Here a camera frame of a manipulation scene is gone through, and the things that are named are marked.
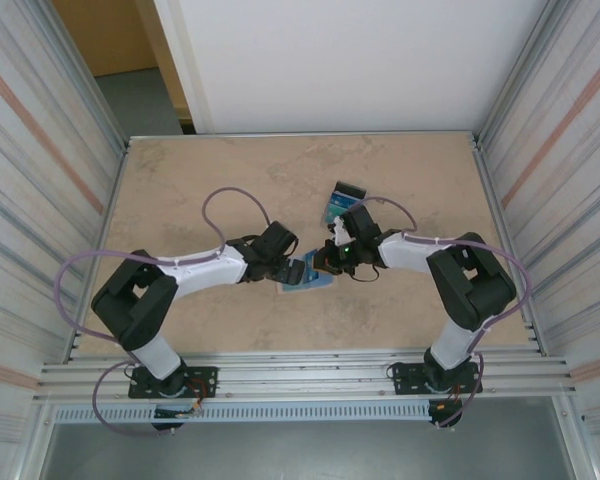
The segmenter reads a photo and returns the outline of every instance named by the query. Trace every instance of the gray floor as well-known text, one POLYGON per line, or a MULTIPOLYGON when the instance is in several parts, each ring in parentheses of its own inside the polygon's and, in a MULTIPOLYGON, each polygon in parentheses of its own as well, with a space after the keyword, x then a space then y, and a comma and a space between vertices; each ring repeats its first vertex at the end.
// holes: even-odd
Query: gray floor
POLYGON ((133 439, 56 427, 47 480, 573 478, 550 399, 477 400, 456 431, 425 422, 185 425, 133 439))
POLYGON ((126 135, 182 135, 157 68, 97 77, 96 83, 126 135))

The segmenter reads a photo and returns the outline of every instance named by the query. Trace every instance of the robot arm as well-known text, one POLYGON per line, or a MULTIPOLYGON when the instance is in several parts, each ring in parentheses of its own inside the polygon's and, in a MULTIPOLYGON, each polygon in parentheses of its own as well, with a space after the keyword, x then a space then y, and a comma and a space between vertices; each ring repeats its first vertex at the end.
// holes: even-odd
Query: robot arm
MULTIPOLYGON (((314 256, 317 270, 353 276, 358 265, 370 264, 432 275, 449 319, 425 353, 424 374, 430 390, 448 391, 466 374, 471 344, 485 322, 515 298, 506 271, 491 252, 479 248, 422 244, 398 230, 382 232, 365 207, 346 212, 330 228, 332 239, 314 256)), ((484 243, 476 233, 459 240, 484 243)))
POLYGON ((214 250, 184 257, 158 257, 161 265, 125 260, 94 296, 91 308, 133 358, 150 373, 163 396, 177 395, 185 382, 186 365, 171 348, 160 328, 173 301, 205 288, 269 279, 296 285, 304 263, 285 252, 297 237, 279 222, 262 235, 228 241, 222 253, 214 250), (196 259, 211 259, 195 262, 196 259))

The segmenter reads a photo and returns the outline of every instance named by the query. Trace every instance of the beige tabletop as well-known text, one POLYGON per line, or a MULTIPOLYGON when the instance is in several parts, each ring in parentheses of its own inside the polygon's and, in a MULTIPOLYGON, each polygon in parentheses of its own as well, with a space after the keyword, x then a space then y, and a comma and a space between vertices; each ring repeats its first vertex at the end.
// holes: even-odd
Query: beige tabletop
MULTIPOLYGON (((328 236, 320 219, 337 180, 402 203, 420 234, 475 231, 497 244, 467 136, 405 134, 134 140, 106 248, 143 248, 154 256, 213 248, 218 239, 200 208, 211 191, 231 185, 258 197, 300 238, 298 252, 306 252, 328 236)), ((383 230, 409 225, 391 205, 369 210, 383 230)), ((209 215, 227 238, 265 228, 257 207, 233 192, 216 197, 209 215)), ((103 259, 96 288, 118 264, 103 259)), ((373 272, 363 266, 357 274, 373 272)), ((426 347, 446 318, 429 275, 396 269, 382 270, 374 283, 341 276, 334 286, 290 294, 270 281, 214 287, 175 302, 162 332, 181 353, 426 347)), ((105 331, 92 313, 86 325, 105 331)), ((527 343, 521 318, 496 325, 484 343, 527 343)), ((79 351, 117 348, 87 337, 79 351)))

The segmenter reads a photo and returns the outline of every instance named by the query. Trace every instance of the black mounting plate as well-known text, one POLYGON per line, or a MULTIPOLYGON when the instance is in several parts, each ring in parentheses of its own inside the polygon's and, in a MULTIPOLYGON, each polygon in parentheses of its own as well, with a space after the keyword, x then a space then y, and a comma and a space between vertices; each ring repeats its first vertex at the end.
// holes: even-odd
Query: black mounting plate
POLYGON ((159 383, 149 373, 146 367, 136 367, 131 373, 129 385, 129 398, 213 398, 216 396, 218 385, 218 367, 186 367, 186 378, 202 380, 206 392, 202 391, 200 382, 190 382, 193 391, 188 386, 183 386, 178 394, 167 397, 160 393, 159 383))
MULTIPOLYGON (((436 392, 428 386, 424 374, 424 363, 394 363, 387 369, 387 376, 393 380, 396 395, 427 395, 432 393, 451 393, 451 388, 446 392, 436 392)), ((470 362, 467 368, 457 376, 455 384, 460 385, 460 393, 471 393, 478 379, 478 365, 470 362)), ((482 384, 477 393, 482 392, 482 384)))

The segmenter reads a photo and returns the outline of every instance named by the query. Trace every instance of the orange stripe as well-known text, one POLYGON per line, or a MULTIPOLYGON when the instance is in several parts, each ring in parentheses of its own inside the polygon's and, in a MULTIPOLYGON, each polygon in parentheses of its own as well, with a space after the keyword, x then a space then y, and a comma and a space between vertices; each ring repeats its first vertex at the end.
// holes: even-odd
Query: orange stripe
POLYGON ((571 371, 571 378, 574 382, 585 382, 595 380, 600 377, 600 360, 587 363, 581 367, 574 368, 571 371))
POLYGON ((0 383, 15 385, 16 387, 35 390, 38 388, 38 379, 24 373, 17 372, 0 365, 0 383))
POLYGON ((60 149, 51 140, 47 132, 40 126, 36 119, 31 115, 31 112, 22 104, 18 97, 13 93, 13 90, 9 88, 4 79, 0 76, 0 95, 11 107, 11 109, 18 115, 25 127, 31 132, 36 140, 42 145, 42 147, 51 155, 60 168, 67 174, 74 185, 80 190, 89 203, 95 208, 98 213, 102 213, 104 207, 98 200, 95 194, 89 189, 87 184, 80 178, 78 173, 71 167, 68 160, 64 157, 60 149))
POLYGON ((511 203, 511 200, 516 195, 516 193, 518 193, 520 187, 522 187, 524 182, 527 181, 529 176, 538 167, 538 165, 544 159, 544 157, 546 157, 547 154, 551 151, 558 139, 562 136, 562 134, 564 134, 569 125, 571 125, 571 122, 573 122, 574 118, 576 118, 578 114, 582 112, 584 107, 587 106, 587 104, 591 101, 594 95, 598 93, 598 90, 600 90, 600 68, 591 78, 591 80, 589 80, 587 86, 584 87, 584 90, 578 96, 569 112, 567 112, 567 115, 562 119, 562 121, 558 124, 555 130, 551 132, 551 135, 549 135, 549 138, 545 140, 545 142, 540 147, 540 150, 538 150, 538 152, 533 156, 531 162, 529 162, 529 165, 527 165, 526 168, 522 171, 518 180, 516 180, 516 182, 511 187, 511 190, 509 190, 509 192, 507 192, 507 194, 504 196, 504 198, 502 199, 502 205, 504 206, 504 208, 507 208, 509 203, 511 203))

